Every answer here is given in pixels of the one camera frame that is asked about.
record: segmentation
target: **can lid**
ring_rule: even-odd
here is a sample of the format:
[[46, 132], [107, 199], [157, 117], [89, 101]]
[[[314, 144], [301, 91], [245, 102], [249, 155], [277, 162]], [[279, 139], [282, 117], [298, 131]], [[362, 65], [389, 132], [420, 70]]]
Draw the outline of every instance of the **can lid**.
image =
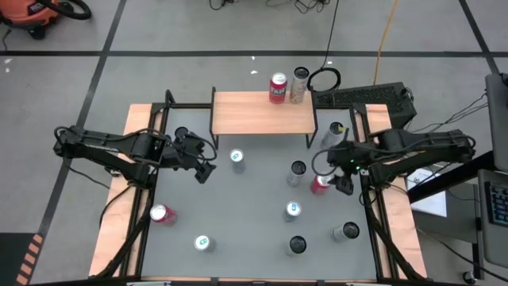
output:
[[344, 231], [344, 235], [347, 238], [358, 238], [360, 234], [360, 229], [354, 222], [346, 222], [344, 226], [342, 226], [342, 230]]
[[156, 204], [150, 210], [150, 218], [155, 221], [161, 220], [166, 215], [166, 207], [162, 204]]
[[307, 242], [305, 241], [305, 238], [297, 235], [289, 241], [289, 247], [294, 253], [300, 254], [303, 253], [307, 248]]
[[285, 84], [287, 77], [282, 72], [276, 72], [271, 76], [271, 81], [275, 84]]
[[330, 184], [328, 183], [331, 179], [333, 179], [333, 175], [328, 176], [317, 176], [318, 183], [323, 187], [328, 187]]
[[229, 154], [229, 157], [233, 162], [240, 162], [244, 159], [244, 153], [240, 149], [233, 149]]
[[294, 76], [297, 79], [306, 79], [309, 77], [309, 70], [304, 67], [298, 67], [294, 70]]
[[330, 124], [330, 132], [338, 135], [344, 132], [344, 126], [340, 122], [332, 122], [332, 124]]
[[291, 201], [286, 205], [286, 212], [291, 216], [299, 216], [302, 213], [302, 207], [300, 207], [299, 203]]
[[205, 250], [210, 246], [210, 238], [206, 235], [200, 235], [194, 241], [194, 247], [197, 250]]
[[296, 175], [303, 175], [305, 174], [305, 171], [307, 170], [307, 167], [305, 166], [305, 163], [301, 162], [300, 160], [293, 162], [291, 164], [291, 171]]

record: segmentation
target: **yellow cable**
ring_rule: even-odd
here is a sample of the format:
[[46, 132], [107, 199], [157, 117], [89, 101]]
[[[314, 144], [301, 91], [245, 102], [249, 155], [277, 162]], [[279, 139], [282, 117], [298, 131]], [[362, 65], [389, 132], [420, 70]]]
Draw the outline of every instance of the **yellow cable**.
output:
[[394, 17], [395, 9], [397, 8], [397, 4], [398, 4], [398, 0], [394, 0], [394, 7], [391, 9], [390, 16], [388, 16], [387, 26], [384, 29], [383, 37], [381, 38], [381, 44], [379, 44], [378, 56], [375, 60], [375, 72], [374, 72], [373, 85], [375, 85], [375, 81], [378, 79], [379, 58], [381, 57], [381, 49], [383, 49], [384, 40], [387, 38], [388, 30], [390, 30], [391, 19]]

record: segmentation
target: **wooden shelf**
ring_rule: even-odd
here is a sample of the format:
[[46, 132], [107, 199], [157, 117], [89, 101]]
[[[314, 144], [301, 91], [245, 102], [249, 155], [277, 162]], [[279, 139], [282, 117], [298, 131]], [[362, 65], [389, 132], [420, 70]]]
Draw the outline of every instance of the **wooden shelf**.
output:
[[308, 91], [302, 103], [291, 103], [287, 92], [280, 104], [270, 102], [268, 91], [216, 92], [212, 108], [214, 135], [312, 134], [316, 130]]

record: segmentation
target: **white can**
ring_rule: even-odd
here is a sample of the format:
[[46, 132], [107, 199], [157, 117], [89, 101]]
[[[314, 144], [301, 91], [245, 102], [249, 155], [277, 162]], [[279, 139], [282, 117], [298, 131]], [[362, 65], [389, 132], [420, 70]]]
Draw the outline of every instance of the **white can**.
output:
[[284, 249], [286, 250], [286, 254], [289, 256], [299, 255], [307, 249], [307, 242], [305, 241], [305, 238], [297, 235], [285, 243]]
[[215, 249], [215, 241], [207, 235], [200, 235], [194, 240], [194, 247], [198, 251], [212, 252]]
[[332, 122], [325, 136], [323, 137], [323, 141], [321, 141], [321, 149], [329, 149], [334, 145], [339, 144], [342, 140], [342, 133], [345, 128], [340, 122]]
[[305, 175], [306, 170], [307, 167], [305, 166], [305, 163], [301, 162], [300, 160], [293, 162], [293, 164], [291, 164], [291, 169], [289, 170], [289, 173], [286, 177], [287, 184], [290, 187], [298, 186], [303, 175]]
[[360, 229], [354, 222], [346, 222], [332, 229], [332, 239], [335, 242], [346, 242], [358, 238], [358, 235], [360, 235]]
[[294, 221], [302, 213], [302, 207], [295, 201], [290, 201], [284, 208], [283, 218], [286, 222]]
[[304, 67], [296, 68], [293, 72], [293, 82], [291, 83], [291, 92], [289, 100], [292, 103], [301, 103], [303, 95], [307, 89], [307, 82], [309, 82], [309, 70]]
[[236, 174], [241, 174], [245, 171], [244, 152], [240, 149], [233, 149], [229, 154], [229, 159], [233, 166], [233, 171]]

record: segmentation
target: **keyboard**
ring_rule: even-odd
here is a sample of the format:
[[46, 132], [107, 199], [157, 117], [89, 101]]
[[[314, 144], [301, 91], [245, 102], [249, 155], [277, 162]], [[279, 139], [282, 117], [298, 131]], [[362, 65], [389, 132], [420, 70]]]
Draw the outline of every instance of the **keyboard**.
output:
[[508, 188], [491, 184], [487, 190], [487, 201], [490, 198], [487, 207], [491, 223], [508, 227]]
[[385, 83], [336, 91], [315, 91], [312, 96], [317, 108], [326, 109], [348, 109], [353, 103], [386, 104], [391, 126], [401, 129], [416, 115], [413, 102], [404, 90], [403, 83]]

